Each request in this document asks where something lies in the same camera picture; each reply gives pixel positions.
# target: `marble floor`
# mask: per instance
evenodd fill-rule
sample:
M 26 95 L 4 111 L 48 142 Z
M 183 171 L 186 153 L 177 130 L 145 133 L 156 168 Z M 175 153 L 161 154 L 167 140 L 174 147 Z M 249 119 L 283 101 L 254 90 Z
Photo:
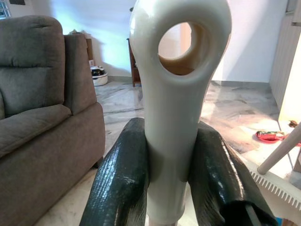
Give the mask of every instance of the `marble floor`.
M 133 117 L 144 116 L 142 89 L 117 81 L 95 89 L 104 111 L 107 154 L 126 123 Z M 228 144 L 246 159 L 260 164 L 279 143 L 263 144 L 254 134 L 258 130 L 279 130 L 278 113 L 266 83 L 213 81 L 200 120 L 218 130 Z M 298 151 L 298 148 L 292 150 L 272 171 L 282 178 L 289 178 Z M 95 173 L 95 169 L 89 171 L 35 226 L 79 225 Z M 197 226 L 189 189 L 186 198 L 186 210 L 179 226 Z

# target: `gray sofa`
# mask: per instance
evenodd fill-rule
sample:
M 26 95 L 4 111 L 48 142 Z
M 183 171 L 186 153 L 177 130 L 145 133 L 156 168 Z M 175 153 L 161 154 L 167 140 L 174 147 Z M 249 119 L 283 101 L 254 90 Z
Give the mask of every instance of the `gray sofa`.
M 33 225 L 102 158 L 84 35 L 58 21 L 0 21 L 0 225 Z

